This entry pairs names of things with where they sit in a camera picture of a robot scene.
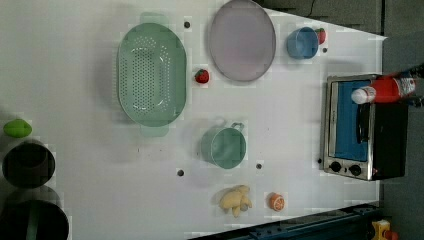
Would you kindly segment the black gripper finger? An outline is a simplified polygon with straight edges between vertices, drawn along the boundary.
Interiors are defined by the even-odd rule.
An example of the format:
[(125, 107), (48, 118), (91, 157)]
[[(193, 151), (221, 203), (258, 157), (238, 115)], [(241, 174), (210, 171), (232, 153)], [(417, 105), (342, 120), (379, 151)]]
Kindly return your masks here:
[(408, 104), (416, 108), (422, 108), (424, 106), (424, 97), (414, 96), (408, 100)]
[(415, 67), (404, 70), (400, 73), (399, 78), (402, 80), (418, 80), (424, 78), (424, 65), (417, 65)]

